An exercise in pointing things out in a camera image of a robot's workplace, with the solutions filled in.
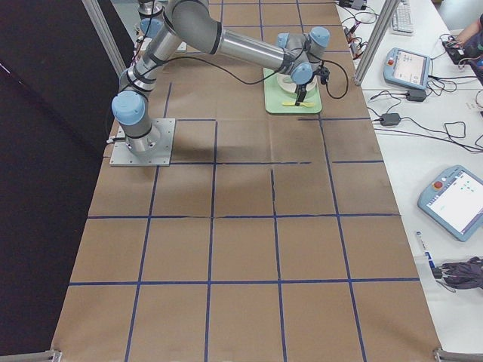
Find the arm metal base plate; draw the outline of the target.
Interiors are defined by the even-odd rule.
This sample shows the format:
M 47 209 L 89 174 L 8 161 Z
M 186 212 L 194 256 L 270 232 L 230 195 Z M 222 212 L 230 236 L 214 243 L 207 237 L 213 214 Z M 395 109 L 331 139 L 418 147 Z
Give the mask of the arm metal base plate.
M 109 164 L 112 167 L 168 167 L 174 142 L 176 120 L 152 118 L 150 132 L 141 138 L 127 137 L 121 126 L 113 143 Z

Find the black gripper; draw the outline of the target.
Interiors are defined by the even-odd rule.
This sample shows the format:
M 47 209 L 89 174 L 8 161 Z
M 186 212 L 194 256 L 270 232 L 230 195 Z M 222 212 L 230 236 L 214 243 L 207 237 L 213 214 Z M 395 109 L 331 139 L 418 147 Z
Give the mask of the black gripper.
M 295 106 L 301 106 L 306 97 L 306 86 L 314 77 L 320 77 L 321 83 L 326 84 L 329 78 L 329 69 L 319 65 L 316 70 L 309 63 L 301 63 L 296 67 L 296 95 Z

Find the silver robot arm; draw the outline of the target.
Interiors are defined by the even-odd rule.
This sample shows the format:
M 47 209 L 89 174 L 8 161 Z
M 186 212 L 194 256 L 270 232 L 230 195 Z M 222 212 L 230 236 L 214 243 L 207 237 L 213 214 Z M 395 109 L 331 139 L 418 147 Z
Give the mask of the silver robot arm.
M 158 21 L 151 42 L 139 60 L 135 60 L 119 79 L 119 92 L 112 100 L 112 112 L 125 134 L 125 148 L 136 156 L 145 156 L 160 149 L 166 133 L 155 126 L 148 115 L 149 94 L 155 87 L 155 74 L 174 60 L 182 43 L 204 54 L 220 54 L 244 60 L 287 75 L 295 83 L 296 102 L 306 96 L 306 86 L 315 78 L 326 82 L 329 70 L 322 59 L 330 40 L 329 31 L 317 26 L 307 34 L 278 34 L 277 42 L 269 44 L 225 29 L 213 19 L 207 1 L 141 1 L 139 13 L 152 23 Z
M 163 24 L 164 1 L 139 0 L 138 13 L 140 22 L 137 34 L 141 37 L 154 38 Z

